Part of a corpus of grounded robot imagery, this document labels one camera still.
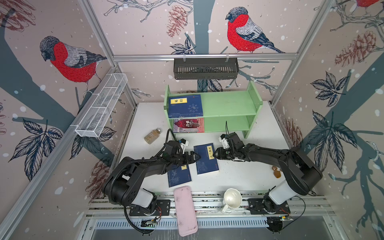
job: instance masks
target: wallpaper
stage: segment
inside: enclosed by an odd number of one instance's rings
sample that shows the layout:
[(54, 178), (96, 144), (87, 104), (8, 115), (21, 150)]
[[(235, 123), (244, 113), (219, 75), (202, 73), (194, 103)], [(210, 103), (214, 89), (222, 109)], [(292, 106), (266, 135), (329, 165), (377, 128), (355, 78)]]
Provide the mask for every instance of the wallpaper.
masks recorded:
[(0, 6), (2, 221), (110, 66), (77, 1)]
[(100, 138), (76, 136), (11, 239), (77, 238), (90, 202), (103, 197), (101, 187), (119, 152), (132, 111), (123, 93)]
[(350, 239), (384, 239), (383, 12), (335, 4), (276, 106)]
[(248, 81), (256, 84), (264, 101), (272, 99), (291, 61), (239, 61), (236, 79), (176, 80), (173, 61), (169, 62), (121, 62), (119, 66), (127, 75), (128, 84), (137, 102), (163, 102), (165, 86), (172, 93), (246, 90)]
[(91, 0), (115, 55), (296, 52), (321, 2)]

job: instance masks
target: blue book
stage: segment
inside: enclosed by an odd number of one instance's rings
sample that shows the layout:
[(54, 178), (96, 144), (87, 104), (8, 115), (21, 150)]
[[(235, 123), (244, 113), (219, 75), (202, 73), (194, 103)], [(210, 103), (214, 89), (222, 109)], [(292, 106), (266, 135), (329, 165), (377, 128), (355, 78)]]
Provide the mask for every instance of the blue book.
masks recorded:
[(168, 103), (169, 118), (202, 117), (203, 106), (200, 95), (170, 97)]
[(194, 152), (201, 156), (196, 162), (197, 174), (218, 171), (217, 159), (214, 157), (214, 144), (194, 146)]
[(186, 182), (191, 182), (191, 173), (188, 165), (180, 166), (174, 170), (168, 171), (168, 186), (173, 187)]

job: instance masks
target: dark gray hanging basket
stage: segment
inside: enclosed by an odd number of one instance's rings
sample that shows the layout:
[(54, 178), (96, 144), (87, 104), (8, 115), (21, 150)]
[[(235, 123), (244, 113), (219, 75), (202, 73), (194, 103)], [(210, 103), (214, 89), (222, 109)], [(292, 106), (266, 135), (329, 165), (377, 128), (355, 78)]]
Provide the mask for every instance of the dark gray hanging basket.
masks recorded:
[(235, 79), (239, 73), (237, 58), (175, 58), (175, 79)]

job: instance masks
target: mug handle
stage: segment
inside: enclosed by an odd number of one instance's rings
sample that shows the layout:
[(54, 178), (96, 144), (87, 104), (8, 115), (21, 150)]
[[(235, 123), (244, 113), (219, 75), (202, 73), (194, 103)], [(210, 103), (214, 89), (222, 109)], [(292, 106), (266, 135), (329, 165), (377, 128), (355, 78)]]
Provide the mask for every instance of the mug handle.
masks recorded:
[(221, 210), (221, 213), (225, 213), (227, 211), (227, 209), (228, 209), (228, 205), (225, 204), (223, 209)]

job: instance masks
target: pink tray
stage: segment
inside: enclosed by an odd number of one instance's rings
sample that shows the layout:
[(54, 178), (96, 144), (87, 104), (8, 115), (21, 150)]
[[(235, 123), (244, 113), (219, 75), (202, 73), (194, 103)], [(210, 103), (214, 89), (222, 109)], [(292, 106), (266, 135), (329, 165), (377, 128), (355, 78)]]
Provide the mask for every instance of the pink tray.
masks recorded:
[(191, 190), (188, 186), (175, 189), (177, 228), (180, 236), (184, 237), (197, 232), (195, 207), (193, 206)]

